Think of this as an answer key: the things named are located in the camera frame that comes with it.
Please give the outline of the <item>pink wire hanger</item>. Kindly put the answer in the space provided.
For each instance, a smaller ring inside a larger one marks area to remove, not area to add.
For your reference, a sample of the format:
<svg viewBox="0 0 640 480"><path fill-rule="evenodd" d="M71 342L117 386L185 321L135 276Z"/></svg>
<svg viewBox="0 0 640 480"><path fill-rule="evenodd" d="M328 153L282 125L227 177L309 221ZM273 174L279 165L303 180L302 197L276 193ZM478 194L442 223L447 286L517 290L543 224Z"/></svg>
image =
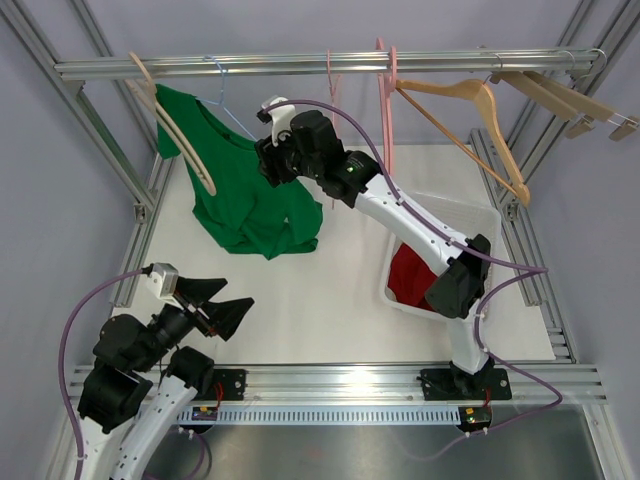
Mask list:
<svg viewBox="0 0 640 480"><path fill-rule="evenodd" d="M330 49L327 49L326 51L326 72L327 72L327 80L328 80L330 105L332 107L337 107L338 90L340 86L341 75L340 74L334 75L332 73ZM334 129L336 130L336 132L338 132L339 119L336 113L333 111L331 111L331 121L334 126ZM331 208L332 210L335 209L335 200L332 200Z"/></svg>

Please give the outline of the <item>red t shirt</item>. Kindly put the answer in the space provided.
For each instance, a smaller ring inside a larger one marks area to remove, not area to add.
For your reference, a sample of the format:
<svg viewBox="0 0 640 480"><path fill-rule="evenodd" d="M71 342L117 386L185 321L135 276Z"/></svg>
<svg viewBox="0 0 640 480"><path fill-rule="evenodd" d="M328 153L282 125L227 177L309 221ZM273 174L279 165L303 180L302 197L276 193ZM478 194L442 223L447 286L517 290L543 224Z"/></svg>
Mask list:
<svg viewBox="0 0 640 480"><path fill-rule="evenodd" d="M437 276L427 264L406 244L394 254L387 287L398 303L434 312L425 297Z"/></svg>

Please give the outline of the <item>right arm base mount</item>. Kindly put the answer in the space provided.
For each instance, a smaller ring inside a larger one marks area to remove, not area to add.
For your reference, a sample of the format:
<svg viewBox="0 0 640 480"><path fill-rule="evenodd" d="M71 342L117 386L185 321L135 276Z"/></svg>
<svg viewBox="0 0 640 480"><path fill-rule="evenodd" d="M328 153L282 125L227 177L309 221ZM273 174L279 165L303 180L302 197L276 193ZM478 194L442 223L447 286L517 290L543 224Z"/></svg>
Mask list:
<svg viewBox="0 0 640 480"><path fill-rule="evenodd" d="M454 373L450 368L423 369L416 376L426 401L484 401L513 398L507 372L492 369L488 374Z"/></svg>

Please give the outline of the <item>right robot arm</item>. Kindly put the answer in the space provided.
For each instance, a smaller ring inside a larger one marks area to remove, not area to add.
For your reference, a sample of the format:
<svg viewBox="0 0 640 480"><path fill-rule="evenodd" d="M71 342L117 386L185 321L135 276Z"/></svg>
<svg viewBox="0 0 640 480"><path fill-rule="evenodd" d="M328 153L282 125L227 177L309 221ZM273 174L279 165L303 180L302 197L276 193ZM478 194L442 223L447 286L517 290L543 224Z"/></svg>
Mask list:
<svg viewBox="0 0 640 480"><path fill-rule="evenodd" d="M257 141L259 170L272 187L299 177L316 182L329 197L373 218L410 247L435 274L424 297L444 317L453 358L440 390L471 399L488 385L494 362L474 338L470 311L485 293L491 243L468 238L421 207L383 173L378 161L344 148L330 119L317 110L285 105L261 110L271 127Z"/></svg>

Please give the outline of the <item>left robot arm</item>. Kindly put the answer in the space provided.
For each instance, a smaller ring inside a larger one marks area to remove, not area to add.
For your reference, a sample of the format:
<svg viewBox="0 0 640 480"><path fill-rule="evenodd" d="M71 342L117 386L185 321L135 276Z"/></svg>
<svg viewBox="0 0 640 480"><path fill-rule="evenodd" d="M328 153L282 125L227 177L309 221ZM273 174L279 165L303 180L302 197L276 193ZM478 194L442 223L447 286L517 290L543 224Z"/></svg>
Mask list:
<svg viewBox="0 0 640 480"><path fill-rule="evenodd" d="M215 421L223 401L244 398L245 370L218 369L182 342L193 331L229 340L253 298L216 302L226 279L185 278L169 264L140 273L163 306L148 323L119 314L100 329L74 418L78 479L140 479L191 401L207 404L194 411L194 420Z"/></svg>

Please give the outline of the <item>pink plastic hanger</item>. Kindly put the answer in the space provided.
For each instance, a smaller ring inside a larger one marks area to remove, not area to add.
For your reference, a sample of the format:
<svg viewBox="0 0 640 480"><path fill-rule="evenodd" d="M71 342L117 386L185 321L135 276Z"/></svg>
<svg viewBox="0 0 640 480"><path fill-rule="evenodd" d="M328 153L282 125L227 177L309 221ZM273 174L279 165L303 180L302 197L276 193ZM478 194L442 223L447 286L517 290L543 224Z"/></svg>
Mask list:
<svg viewBox="0 0 640 480"><path fill-rule="evenodd" d="M377 75L377 80L381 113L384 165L387 172L392 173L394 166L394 132L391 95L395 91L397 80L397 50L394 46L386 49L384 40L381 37L376 38L376 49L386 53L388 57L386 70Z"/></svg>

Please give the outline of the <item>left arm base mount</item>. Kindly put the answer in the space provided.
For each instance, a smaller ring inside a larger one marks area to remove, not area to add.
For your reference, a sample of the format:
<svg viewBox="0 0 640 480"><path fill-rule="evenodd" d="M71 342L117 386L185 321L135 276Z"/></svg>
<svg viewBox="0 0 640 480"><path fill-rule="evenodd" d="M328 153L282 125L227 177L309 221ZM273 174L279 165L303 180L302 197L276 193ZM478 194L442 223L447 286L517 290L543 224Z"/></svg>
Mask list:
<svg viewBox="0 0 640 480"><path fill-rule="evenodd" d="M247 371L240 368L216 368L213 373L210 388L198 394L195 399L202 401L232 401L244 400L246 390Z"/></svg>

